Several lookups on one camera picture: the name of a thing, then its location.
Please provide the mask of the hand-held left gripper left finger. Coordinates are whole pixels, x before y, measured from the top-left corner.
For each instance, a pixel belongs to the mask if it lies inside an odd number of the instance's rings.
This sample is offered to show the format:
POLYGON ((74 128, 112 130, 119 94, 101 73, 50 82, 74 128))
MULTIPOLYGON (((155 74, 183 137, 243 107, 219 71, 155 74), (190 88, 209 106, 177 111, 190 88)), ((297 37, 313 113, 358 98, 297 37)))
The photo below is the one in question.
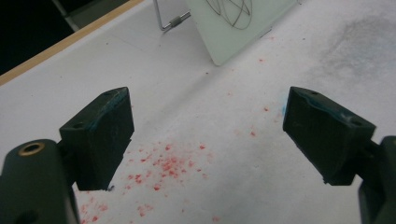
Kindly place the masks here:
POLYGON ((80 190, 106 190, 134 133, 129 89, 106 91, 60 128, 80 190))

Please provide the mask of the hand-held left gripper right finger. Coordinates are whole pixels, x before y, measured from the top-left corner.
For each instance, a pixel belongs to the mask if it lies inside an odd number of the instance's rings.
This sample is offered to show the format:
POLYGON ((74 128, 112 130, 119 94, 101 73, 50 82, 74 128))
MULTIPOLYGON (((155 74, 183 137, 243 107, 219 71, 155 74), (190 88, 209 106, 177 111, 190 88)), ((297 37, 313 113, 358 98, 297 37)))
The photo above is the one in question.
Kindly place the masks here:
POLYGON ((283 131, 325 183, 348 186, 356 174, 354 160, 370 145, 375 126, 317 91, 292 87, 283 131))

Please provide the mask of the white glass whiteboard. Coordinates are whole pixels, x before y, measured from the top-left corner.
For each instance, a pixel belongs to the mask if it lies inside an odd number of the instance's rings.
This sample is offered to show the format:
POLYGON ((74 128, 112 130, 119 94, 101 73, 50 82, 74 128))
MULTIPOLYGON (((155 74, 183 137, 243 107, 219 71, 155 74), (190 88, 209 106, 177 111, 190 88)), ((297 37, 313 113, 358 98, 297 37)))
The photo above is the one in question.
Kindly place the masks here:
POLYGON ((298 0, 186 0, 215 65, 222 65, 273 25, 298 0))

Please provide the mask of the metal rod tool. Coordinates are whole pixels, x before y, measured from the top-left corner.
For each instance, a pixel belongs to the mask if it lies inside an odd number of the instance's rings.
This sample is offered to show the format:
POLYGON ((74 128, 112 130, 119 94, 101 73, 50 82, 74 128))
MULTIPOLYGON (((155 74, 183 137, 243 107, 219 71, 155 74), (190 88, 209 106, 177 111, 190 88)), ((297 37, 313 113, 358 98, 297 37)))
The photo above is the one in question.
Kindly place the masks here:
POLYGON ((166 33, 168 31, 178 27, 183 21, 185 21, 186 19, 188 19, 191 16, 191 12, 187 11, 187 12, 185 12, 185 13, 179 15, 179 16, 174 17, 167 24, 163 24, 163 20, 162 20, 162 16, 161 16, 158 0, 152 0, 152 1, 153 1, 153 5, 154 5, 154 8, 155 8, 155 14, 156 14, 156 18, 157 18, 157 22, 158 22, 159 28, 164 33, 166 33))

